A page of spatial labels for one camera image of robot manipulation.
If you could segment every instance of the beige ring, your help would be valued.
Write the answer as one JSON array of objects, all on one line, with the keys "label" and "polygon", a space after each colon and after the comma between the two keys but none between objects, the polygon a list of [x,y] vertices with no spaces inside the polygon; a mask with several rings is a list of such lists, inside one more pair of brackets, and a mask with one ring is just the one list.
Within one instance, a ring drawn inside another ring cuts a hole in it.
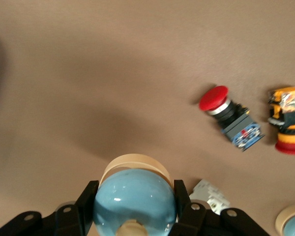
[{"label": "beige ring", "polygon": [[280,214],[277,216],[275,221],[275,228],[280,236],[284,236],[284,227],[286,223],[295,216],[295,205],[289,206],[285,208]]},{"label": "beige ring", "polygon": [[174,188],[173,181],[166,168],[154,158],[142,154],[126,154],[112,160],[106,167],[99,185],[110,176],[112,170],[117,168],[144,169],[152,171],[161,176],[172,189]]}]

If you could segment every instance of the yellow and black device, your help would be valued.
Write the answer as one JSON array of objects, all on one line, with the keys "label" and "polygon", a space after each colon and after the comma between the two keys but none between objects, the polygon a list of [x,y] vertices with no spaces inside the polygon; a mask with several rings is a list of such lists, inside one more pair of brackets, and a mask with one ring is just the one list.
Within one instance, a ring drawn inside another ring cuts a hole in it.
[{"label": "yellow and black device", "polygon": [[295,155],[295,87],[271,91],[269,104],[268,121],[279,129],[276,149]]}]

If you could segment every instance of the red cap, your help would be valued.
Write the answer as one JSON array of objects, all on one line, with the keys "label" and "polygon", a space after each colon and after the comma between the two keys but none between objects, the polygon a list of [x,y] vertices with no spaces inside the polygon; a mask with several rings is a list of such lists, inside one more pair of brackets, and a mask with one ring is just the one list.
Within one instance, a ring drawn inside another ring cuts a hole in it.
[{"label": "red cap", "polygon": [[228,88],[226,86],[212,88],[201,98],[199,108],[202,111],[215,110],[225,103],[227,94]]},{"label": "red cap", "polygon": [[288,144],[278,140],[275,148],[282,153],[295,155],[295,144]]}]

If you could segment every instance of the white plastic connector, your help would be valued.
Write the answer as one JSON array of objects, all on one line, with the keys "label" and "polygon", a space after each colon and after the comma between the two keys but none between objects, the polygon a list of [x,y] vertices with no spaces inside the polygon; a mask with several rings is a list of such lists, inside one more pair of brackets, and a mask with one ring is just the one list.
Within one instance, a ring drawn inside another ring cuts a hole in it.
[{"label": "white plastic connector", "polygon": [[207,202],[215,214],[220,215],[221,211],[230,208],[230,202],[226,200],[222,192],[215,186],[211,185],[205,179],[202,179],[190,194],[191,200],[200,200]]}]

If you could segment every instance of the silver metal ring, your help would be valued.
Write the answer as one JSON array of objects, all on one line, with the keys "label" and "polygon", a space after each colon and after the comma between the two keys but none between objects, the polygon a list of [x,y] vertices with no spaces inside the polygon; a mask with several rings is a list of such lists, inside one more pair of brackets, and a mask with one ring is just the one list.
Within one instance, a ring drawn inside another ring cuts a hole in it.
[{"label": "silver metal ring", "polygon": [[231,103],[231,100],[227,98],[224,104],[222,104],[221,106],[219,106],[213,111],[208,110],[207,113],[210,114],[211,116],[219,114],[222,111],[224,111],[230,103]]}]

